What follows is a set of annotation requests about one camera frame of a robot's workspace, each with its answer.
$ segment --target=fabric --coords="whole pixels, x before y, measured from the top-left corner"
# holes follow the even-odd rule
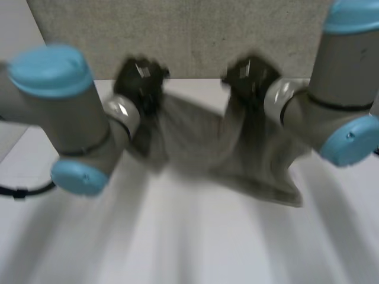
[[[263,107],[247,108],[235,96],[221,117],[165,94],[160,111],[142,119],[127,151],[152,170],[170,162],[258,199],[302,205],[288,167],[309,148],[270,121]]]

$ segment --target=beige wall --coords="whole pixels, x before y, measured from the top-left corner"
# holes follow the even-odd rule
[[[166,63],[174,78],[217,78],[258,49],[286,74],[310,76],[331,0],[29,0],[46,41],[79,47],[97,79],[125,55]]]

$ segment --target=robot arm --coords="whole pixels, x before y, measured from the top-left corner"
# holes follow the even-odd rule
[[[228,70],[232,92],[264,105],[266,116],[336,166],[360,162],[379,145],[379,1],[335,2],[310,79],[281,78],[251,56]]]
[[[51,171],[57,186],[101,192],[168,74],[145,59],[129,59],[120,73],[117,94],[103,107],[86,61],[72,47],[42,47],[0,64],[0,116],[44,130],[60,156]]]

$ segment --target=blue end cap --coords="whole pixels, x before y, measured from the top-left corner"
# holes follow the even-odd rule
[[[379,119],[365,115],[336,130],[321,148],[320,155],[336,166],[348,166],[365,159],[378,145]]]
[[[379,29],[378,0],[339,0],[329,10],[324,32],[356,34]]]
[[[97,195],[109,181],[109,177],[98,169],[71,160],[56,162],[51,176],[57,186],[78,195]]]
[[[91,71],[82,53],[52,44],[17,56],[8,66],[10,80],[23,92],[43,99],[79,95],[91,84]]]

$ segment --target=white table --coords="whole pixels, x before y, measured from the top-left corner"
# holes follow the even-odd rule
[[[97,81],[101,98],[110,81]],[[167,88],[223,112],[217,80]],[[205,99],[196,94],[207,93]],[[30,127],[0,164],[0,183],[41,184],[57,154]],[[95,199],[62,190],[0,199],[1,284],[378,283],[379,161],[335,169],[315,154],[292,176],[304,208],[269,204],[127,154]]]

